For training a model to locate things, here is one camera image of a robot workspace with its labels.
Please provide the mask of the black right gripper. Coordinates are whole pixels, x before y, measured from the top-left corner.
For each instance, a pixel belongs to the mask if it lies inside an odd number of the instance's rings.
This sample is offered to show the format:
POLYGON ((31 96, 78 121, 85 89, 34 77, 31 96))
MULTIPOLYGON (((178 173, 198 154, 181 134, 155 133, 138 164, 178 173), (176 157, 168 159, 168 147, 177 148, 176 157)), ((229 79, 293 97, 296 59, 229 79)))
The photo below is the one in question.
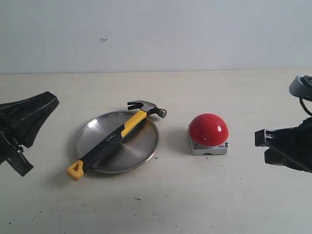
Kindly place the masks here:
POLYGON ((264 161, 273 166, 283 166, 297 171, 311 173, 312 171, 312 118, 305 119, 297 127, 268 130, 262 129, 254 134, 256 147, 299 147, 299 155, 302 164, 308 169, 287 159, 274 149, 267 149, 264 152, 264 161))

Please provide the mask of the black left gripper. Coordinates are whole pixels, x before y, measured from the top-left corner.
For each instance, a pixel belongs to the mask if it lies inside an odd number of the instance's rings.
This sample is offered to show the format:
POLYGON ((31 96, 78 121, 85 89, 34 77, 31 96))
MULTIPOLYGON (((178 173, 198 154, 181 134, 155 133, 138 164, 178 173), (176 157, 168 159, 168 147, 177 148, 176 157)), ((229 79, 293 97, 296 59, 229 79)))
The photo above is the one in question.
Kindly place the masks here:
POLYGON ((0 105, 0 163, 5 161, 21 176, 33 169, 23 154, 30 148, 51 113, 58 98, 46 91, 39 95, 0 105))

